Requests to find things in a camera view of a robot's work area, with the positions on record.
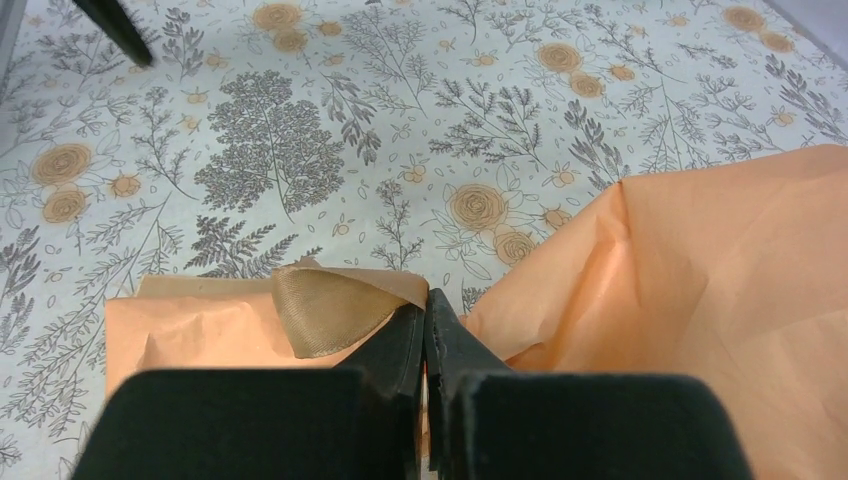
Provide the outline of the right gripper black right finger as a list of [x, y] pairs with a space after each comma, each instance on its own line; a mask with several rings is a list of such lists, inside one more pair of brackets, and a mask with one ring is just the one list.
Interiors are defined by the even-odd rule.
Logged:
[[428, 388], [429, 469], [435, 471], [440, 479], [448, 479], [449, 406], [461, 376], [467, 371], [507, 371], [509, 367], [462, 325], [447, 296], [438, 288], [428, 293], [424, 356]]

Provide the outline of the tan ribbon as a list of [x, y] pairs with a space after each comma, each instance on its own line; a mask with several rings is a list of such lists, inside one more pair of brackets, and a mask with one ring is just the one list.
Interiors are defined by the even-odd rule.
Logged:
[[271, 276], [275, 309], [294, 356], [311, 359], [344, 350], [410, 301], [369, 277], [288, 266]]

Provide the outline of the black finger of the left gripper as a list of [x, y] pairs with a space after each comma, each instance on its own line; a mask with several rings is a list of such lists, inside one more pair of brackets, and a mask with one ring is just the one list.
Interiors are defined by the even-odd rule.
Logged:
[[154, 56], [147, 41], [118, 0], [73, 0], [136, 65], [151, 67]]

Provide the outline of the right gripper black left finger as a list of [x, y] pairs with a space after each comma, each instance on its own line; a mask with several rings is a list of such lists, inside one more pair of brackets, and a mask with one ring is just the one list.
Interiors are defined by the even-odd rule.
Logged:
[[424, 312], [412, 304], [333, 369], [334, 479], [417, 479]]

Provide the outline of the tan wrapping paper sheet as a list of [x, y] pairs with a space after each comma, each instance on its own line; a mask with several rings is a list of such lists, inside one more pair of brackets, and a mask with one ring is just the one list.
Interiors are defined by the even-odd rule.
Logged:
[[[425, 312], [427, 281], [372, 277]], [[149, 276], [105, 306], [106, 404], [77, 479], [334, 479], [333, 369], [271, 276]], [[847, 150], [628, 177], [491, 286], [465, 328], [448, 479], [843, 479]]]

